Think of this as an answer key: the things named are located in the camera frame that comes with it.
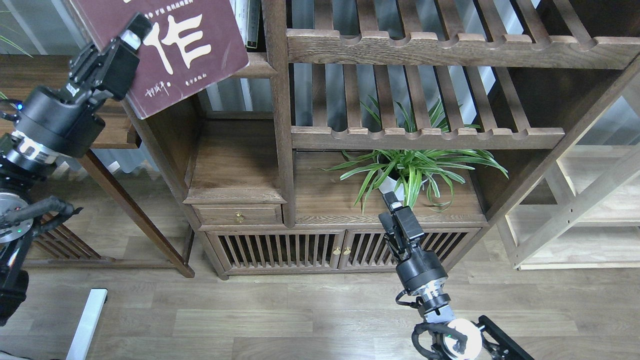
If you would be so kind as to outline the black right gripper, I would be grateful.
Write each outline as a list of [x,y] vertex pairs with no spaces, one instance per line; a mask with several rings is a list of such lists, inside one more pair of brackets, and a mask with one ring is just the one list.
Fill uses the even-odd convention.
[[382,199],[390,212],[380,213],[378,219],[404,289],[410,296],[440,296],[448,274],[434,251],[422,249],[426,234],[413,210],[403,206],[394,191],[383,193]]

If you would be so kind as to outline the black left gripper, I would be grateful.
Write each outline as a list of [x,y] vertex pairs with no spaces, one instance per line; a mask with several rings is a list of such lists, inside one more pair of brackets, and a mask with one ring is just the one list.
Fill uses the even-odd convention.
[[135,13],[121,38],[103,50],[90,43],[70,61],[64,86],[30,92],[14,116],[18,150],[28,157],[82,157],[105,128],[96,112],[108,99],[123,100],[131,88],[137,52],[152,29],[144,14]]

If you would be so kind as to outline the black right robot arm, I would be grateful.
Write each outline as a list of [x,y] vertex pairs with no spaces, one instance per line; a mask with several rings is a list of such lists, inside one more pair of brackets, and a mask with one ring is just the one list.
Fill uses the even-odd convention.
[[423,319],[411,335],[416,351],[430,360],[475,360],[482,349],[494,360],[530,360],[531,355],[489,317],[480,316],[472,322],[455,316],[450,296],[443,290],[448,275],[438,255],[422,249],[420,243],[426,234],[413,210],[392,191],[382,198],[388,211],[378,217],[403,286],[396,303],[405,305],[402,297],[414,296],[416,300],[407,305],[418,310]]

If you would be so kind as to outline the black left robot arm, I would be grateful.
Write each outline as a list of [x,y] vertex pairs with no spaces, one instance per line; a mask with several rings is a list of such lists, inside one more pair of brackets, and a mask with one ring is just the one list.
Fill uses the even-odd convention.
[[90,43],[70,61],[61,88],[39,85],[25,101],[7,98],[16,111],[1,113],[14,124],[14,131],[1,137],[2,326],[26,299],[29,275],[22,265],[34,238],[81,210],[56,196],[34,202],[30,189],[53,173],[57,158],[81,158],[90,149],[105,128],[97,111],[106,100],[121,101],[130,91],[140,62],[137,52],[152,29],[144,14],[135,13],[105,48]]

